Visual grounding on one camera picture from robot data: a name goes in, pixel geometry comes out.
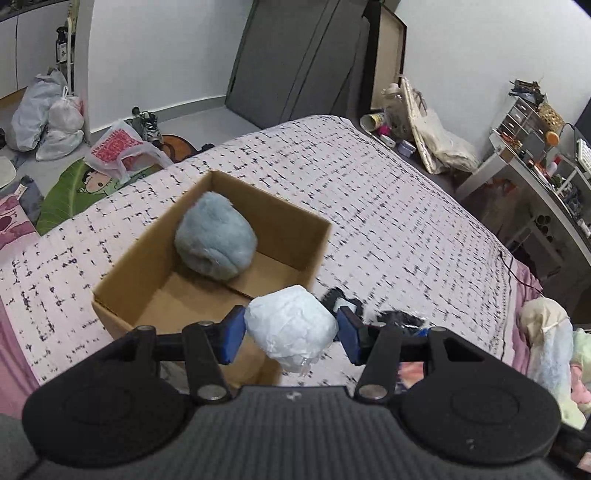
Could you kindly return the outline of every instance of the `red printed plastic bag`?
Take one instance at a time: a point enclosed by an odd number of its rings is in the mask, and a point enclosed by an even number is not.
[[[118,179],[121,183],[155,163],[166,168],[173,162],[164,152],[141,139],[123,120],[115,123],[84,158],[96,171]]]

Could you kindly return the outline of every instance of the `cardboard box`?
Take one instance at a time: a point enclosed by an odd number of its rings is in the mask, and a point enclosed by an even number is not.
[[[258,239],[251,266],[225,284],[188,269],[174,247],[184,213],[206,191],[228,198]],[[230,175],[210,171],[158,218],[95,288],[92,306],[106,330],[118,338],[138,325],[158,333],[180,332],[200,320],[221,321],[237,304],[291,285],[310,290],[324,260],[330,222]],[[227,382],[272,384],[279,365],[248,335]]]

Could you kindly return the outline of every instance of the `white cabinet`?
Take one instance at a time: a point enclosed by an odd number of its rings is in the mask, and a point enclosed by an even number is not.
[[[18,16],[17,87],[25,88],[39,73],[56,65],[57,27],[66,23],[70,2],[59,2]]]
[[[17,18],[0,22],[0,98],[17,89],[15,49],[17,42]]]

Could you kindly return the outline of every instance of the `keyboard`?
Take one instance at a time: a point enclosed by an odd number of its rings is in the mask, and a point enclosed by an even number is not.
[[[591,148],[582,138],[577,140],[577,161],[591,175]]]

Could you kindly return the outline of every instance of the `mattress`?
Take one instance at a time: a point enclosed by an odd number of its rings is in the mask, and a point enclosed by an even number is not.
[[[328,218],[313,289],[338,286],[369,311],[400,309],[448,327],[512,364],[517,263],[455,200],[335,116],[245,135],[140,180],[62,223],[0,270],[16,339],[42,384],[111,341],[92,288],[198,178],[225,171]],[[286,385],[352,386],[362,367],[334,343]]]

